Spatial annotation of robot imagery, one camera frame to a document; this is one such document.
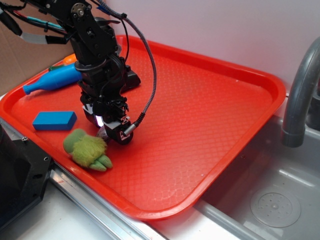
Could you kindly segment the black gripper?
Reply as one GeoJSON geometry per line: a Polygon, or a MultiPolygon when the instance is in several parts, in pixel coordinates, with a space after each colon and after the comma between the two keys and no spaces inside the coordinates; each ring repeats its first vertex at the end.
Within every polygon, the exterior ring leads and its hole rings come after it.
{"type": "Polygon", "coordinates": [[[118,144],[129,144],[134,133],[125,133],[131,122],[127,116],[127,99],[121,96],[128,80],[125,59],[108,56],[96,64],[76,61],[74,65],[81,73],[78,81],[82,90],[80,101],[87,120],[98,128],[104,125],[106,135],[118,144]]]}

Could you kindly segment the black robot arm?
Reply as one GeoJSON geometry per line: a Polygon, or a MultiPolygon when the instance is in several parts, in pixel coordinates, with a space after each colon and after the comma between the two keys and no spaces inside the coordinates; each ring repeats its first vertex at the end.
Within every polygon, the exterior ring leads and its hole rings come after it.
{"type": "Polygon", "coordinates": [[[128,144],[133,134],[127,112],[129,106],[123,92],[136,88],[141,80],[126,59],[109,20],[94,17],[92,6],[85,0],[25,0],[22,6],[0,4],[0,21],[24,41],[35,44],[71,43],[75,53],[75,71],[80,74],[80,101],[86,118],[97,125],[102,118],[107,137],[121,145],[128,144]],[[29,4],[49,14],[61,26],[37,23],[18,15],[29,4]]]}

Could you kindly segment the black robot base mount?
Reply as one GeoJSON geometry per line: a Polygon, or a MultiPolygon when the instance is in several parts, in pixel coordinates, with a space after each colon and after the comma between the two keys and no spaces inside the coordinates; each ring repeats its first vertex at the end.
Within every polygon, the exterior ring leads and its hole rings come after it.
{"type": "Polygon", "coordinates": [[[43,200],[53,163],[32,140],[12,140],[0,128],[1,230],[43,200]]]}

